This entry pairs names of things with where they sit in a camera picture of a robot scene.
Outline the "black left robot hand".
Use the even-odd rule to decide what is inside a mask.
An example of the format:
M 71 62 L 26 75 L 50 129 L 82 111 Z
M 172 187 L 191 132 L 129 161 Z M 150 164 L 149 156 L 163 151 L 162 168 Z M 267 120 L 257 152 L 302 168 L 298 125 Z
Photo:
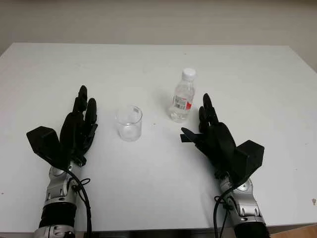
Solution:
M 82 167 L 86 164 L 85 154 L 90 149 L 98 127 L 97 103 L 88 99 L 87 88 L 82 85 L 75 98 L 72 112 L 62 125 L 60 144 L 63 156 Z

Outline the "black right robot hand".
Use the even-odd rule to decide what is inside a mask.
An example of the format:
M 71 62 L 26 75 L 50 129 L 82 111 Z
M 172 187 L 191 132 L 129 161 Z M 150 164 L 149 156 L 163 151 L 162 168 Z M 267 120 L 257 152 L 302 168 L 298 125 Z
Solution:
M 217 179 L 225 175 L 232 176 L 230 160 L 236 148 L 235 141 L 228 127 L 218 120 L 211 98 L 203 95 L 203 105 L 199 108 L 199 133 L 181 128 L 182 142 L 192 142 L 209 159 L 215 168 Z

